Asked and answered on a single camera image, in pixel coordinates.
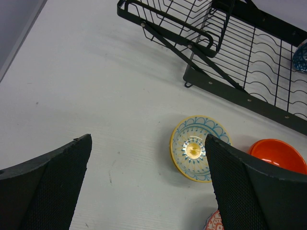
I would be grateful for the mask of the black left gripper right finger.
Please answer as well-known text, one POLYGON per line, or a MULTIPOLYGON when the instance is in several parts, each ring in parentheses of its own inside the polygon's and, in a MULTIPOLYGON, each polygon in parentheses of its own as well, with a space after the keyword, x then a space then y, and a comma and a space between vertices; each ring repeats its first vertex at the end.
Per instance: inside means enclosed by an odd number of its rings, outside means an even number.
POLYGON ((305 230, 307 177, 208 134, 206 156, 226 230, 305 230))

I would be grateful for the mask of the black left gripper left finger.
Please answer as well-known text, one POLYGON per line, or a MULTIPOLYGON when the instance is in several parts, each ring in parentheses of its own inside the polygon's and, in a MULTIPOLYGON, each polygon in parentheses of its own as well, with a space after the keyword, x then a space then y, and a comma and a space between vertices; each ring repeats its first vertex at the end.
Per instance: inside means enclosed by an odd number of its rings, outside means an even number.
POLYGON ((74 215, 92 137, 85 134, 0 171, 2 230, 67 230, 74 215))

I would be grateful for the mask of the red patterned bowl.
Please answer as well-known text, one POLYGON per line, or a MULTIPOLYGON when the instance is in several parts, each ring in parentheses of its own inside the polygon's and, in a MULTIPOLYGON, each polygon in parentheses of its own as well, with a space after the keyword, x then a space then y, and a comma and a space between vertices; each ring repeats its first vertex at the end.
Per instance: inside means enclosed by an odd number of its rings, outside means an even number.
POLYGON ((219 210, 207 218, 203 230, 224 230, 219 210))

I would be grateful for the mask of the orange bowl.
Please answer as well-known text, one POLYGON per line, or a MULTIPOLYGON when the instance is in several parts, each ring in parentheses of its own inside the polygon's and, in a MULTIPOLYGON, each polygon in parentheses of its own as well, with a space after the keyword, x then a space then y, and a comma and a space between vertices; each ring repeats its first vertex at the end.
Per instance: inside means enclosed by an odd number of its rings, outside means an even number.
POLYGON ((294 147, 281 140, 259 140, 249 148, 248 154, 280 168, 307 174, 304 158, 294 147))

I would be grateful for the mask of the yellow checkered white bowl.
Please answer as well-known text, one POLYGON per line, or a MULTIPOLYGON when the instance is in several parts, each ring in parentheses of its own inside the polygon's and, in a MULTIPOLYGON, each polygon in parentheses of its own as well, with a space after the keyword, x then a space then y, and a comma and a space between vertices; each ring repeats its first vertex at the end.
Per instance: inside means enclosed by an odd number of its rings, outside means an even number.
POLYGON ((170 155, 175 167, 195 182, 212 181, 205 149, 208 134, 232 145, 232 140, 221 123, 203 115, 186 117, 180 121, 170 138, 170 155))

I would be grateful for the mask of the blue patterned bowl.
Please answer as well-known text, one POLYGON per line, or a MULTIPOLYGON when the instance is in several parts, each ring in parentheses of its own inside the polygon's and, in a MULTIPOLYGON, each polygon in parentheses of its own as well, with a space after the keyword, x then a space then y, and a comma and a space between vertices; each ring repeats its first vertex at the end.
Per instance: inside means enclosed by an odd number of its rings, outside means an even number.
POLYGON ((307 72, 307 39, 305 39, 293 54, 292 64, 300 72, 307 72))

